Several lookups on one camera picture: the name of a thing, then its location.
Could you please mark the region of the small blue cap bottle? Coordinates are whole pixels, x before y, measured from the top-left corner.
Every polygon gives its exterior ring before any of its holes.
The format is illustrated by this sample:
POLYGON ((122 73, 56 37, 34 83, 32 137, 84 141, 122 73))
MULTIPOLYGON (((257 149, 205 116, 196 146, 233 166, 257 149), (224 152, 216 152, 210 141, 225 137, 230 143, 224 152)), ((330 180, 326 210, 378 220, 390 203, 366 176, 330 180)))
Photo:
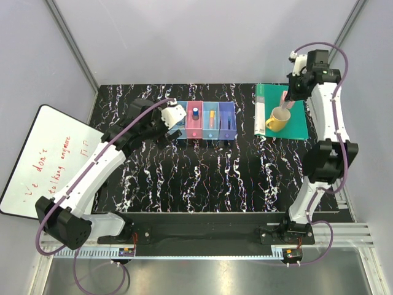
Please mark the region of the small blue cap bottle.
POLYGON ((198 108, 192 109, 192 119, 199 120, 199 109, 198 108))

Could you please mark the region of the blue round jar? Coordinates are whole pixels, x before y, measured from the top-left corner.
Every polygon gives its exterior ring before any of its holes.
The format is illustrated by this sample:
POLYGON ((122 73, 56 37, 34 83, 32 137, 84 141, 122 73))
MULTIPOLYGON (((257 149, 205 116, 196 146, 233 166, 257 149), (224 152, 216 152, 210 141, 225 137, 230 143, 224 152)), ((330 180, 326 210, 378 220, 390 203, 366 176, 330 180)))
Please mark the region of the blue round jar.
POLYGON ((185 118, 183 118, 182 120, 180 120, 177 124, 176 124, 177 128, 184 128, 185 127, 185 118))

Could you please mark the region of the light blue drawer box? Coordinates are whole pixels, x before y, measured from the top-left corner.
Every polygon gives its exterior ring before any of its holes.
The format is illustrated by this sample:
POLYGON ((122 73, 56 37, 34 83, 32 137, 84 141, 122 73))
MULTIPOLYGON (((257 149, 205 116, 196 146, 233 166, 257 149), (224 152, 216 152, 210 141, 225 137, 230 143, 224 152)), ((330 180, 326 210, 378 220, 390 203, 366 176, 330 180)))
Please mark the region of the light blue drawer box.
POLYGON ((202 138, 217 140, 219 137, 219 104, 218 102, 203 102, 202 138))

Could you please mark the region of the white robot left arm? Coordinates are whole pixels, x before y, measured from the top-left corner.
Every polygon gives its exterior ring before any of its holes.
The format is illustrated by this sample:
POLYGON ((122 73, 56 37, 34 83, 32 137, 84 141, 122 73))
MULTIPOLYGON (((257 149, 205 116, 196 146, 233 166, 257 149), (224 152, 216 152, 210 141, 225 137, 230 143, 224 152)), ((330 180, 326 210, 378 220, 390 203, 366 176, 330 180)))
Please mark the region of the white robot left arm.
POLYGON ((93 238, 110 238, 119 243, 131 240, 133 222, 124 214, 87 214, 85 210, 108 177, 143 142, 152 141, 163 149, 177 139, 180 131, 169 131, 186 115, 174 98, 156 103, 134 100, 128 112, 104 132, 93 155, 72 180, 53 197, 42 196, 37 200, 35 208, 40 222, 35 240, 37 251, 48 254, 40 246, 43 232, 71 250, 79 249, 93 238))

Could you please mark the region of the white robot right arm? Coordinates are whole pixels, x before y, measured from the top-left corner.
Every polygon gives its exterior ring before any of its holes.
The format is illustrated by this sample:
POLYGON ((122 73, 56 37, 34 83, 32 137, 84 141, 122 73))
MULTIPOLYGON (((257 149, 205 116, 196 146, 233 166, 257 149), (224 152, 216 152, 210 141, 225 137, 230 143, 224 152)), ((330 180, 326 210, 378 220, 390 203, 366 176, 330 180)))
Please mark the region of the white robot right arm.
POLYGON ((341 85, 346 73, 332 69, 327 50, 300 55, 294 50, 294 64, 288 74, 285 101, 308 101, 317 133, 317 142, 303 160, 303 184, 294 203, 286 211, 276 235, 284 243, 296 243, 311 236, 313 213, 322 196, 336 181, 345 182, 359 146, 351 142, 341 109, 341 85))

